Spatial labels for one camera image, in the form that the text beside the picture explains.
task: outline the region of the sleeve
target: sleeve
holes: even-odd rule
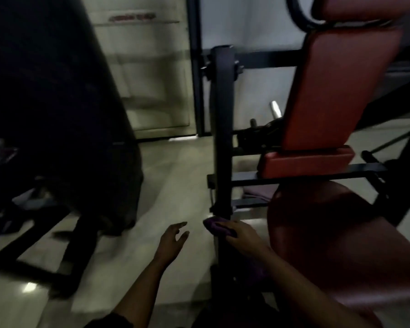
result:
[[[133,328],[131,324],[121,315],[110,313],[102,319],[93,320],[85,326],[85,328]]]

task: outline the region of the floor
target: floor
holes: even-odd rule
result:
[[[370,130],[355,132],[349,144],[355,151],[372,149],[410,131],[410,120],[397,120]],[[380,160],[398,156],[404,143],[377,154]],[[169,224],[188,221],[186,246],[163,276],[150,326],[190,327],[210,298],[209,267],[215,260],[213,238],[202,226],[210,206],[206,175],[213,171],[211,138],[193,141],[142,143],[145,181],[137,225],[120,238],[103,237],[88,265],[75,296],[66,301],[49,299],[49,291],[24,281],[0,276],[0,328],[79,328],[108,313],[122,298],[157,247],[159,236]],[[354,162],[361,162],[359,157]],[[254,168],[257,157],[239,157],[239,171]],[[343,180],[369,201],[376,193],[362,179]],[[236,214],[251,219],[264,216],[257,209]],[[265,220],[249,220],[267,237]],[[76,217],[63,220],[54,231],[72,230]],[[410,213],[399,227],[410,240]],[[14,236],[2,237],[0,247]],[[50,235],[24,254],[24,259],[49,269],[59,265],[65,244]],[[387,328],[410,327],[410,305],[378,313]]]

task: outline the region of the red leather pad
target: red leather pad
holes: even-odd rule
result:
[[[398,52],[399,29],[334,29],[304,45],[284,114],[283,150],[341,147]]]
[[[280,178],[339,174],[354,155],[349,146],[327,151],[267,153],[258,163],[258,175],[262,178]]]
[[[311,14],[324,21],[394,20],[410,11],[410,0],[314,0]]]
[[[410,243],[343,185],[280,185],[268,229],[273,250],[345,306],[410,300]]]

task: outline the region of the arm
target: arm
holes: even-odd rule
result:
[[[188,238],[189,232],[186,231],[176,241],[179,229],[186,224],[187,222],[182,222],[168,227],[161,236],[155,257],[113,311],[125,317],[135,328],[147,328],[149,325],[159,281],[166,268],[176,259]]]
[[[329,298],[275,254],[250,225],[236,221],[220,224],[237,232],[237,238],[226,237],[228,243],[239,252],[262,262],[279,290],[295,303],[311,323],[321,328],[373,328],[358,314]]]

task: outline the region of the human hand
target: human hand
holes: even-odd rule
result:
[[[226,236],[226,240],[241,254],[260,259],[270,251],[270,248],[258,236],[254,228],[241,221],[217,222],[217,224],[235,230],[237,237]]]
[[[187,222],[181,222],[172,224],[167,228],[161,236],[153,261],[166,268],[176,259],[190,232],[184,232],[178,240],[176,240],[176,235],[179,233],[179,229],[186,225]]]

